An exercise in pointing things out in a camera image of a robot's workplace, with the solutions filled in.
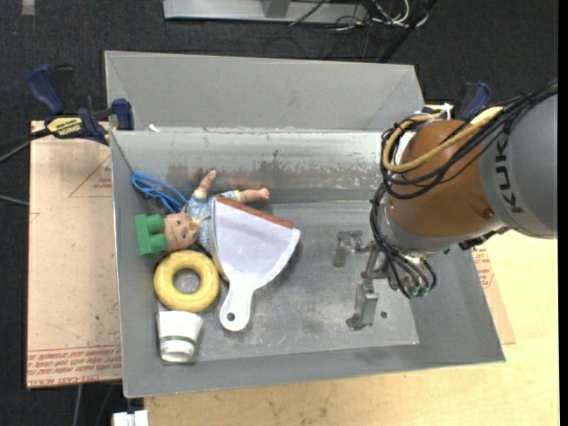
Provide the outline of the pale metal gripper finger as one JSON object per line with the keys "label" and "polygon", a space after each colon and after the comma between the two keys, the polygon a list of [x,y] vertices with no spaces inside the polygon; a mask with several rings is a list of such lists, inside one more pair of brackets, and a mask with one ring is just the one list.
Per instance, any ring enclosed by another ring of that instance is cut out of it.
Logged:
{"label": "pale metal gripper finger", "polygon": [[347,256],[361,251],[363,232],[342,231],[336,236],[333,266],[342,268],[346,264]]}
{"label": "pale metal gripper finger", "polygon": [[350,330],[361,330],[374,325],[379,296],[372,282],[357,284],[354,313],[346,320]]}

